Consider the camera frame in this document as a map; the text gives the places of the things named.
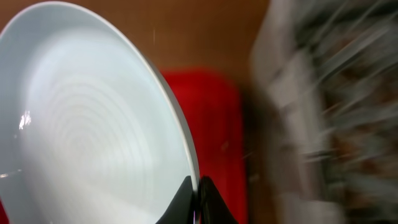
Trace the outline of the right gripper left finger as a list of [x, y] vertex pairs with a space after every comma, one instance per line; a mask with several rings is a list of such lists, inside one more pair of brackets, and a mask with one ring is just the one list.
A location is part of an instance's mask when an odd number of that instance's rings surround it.
[[156, 224], [194, 224], [195, 209], [192, 180], [186, 176], [164, 214]]

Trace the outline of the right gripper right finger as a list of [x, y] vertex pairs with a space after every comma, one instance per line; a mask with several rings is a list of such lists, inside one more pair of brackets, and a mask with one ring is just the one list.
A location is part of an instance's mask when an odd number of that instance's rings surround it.
[[238, 224], [208, 176], [200, 179], [199, 200], [201, 224]]

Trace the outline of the light blue plate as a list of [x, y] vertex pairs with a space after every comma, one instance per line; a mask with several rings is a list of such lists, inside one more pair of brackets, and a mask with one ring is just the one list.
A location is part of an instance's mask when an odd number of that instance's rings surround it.
[[9, 223], [155, 223], [199, 168], [155, 66], [115, 26], [41, 2], [1, 32], [1, 205]]

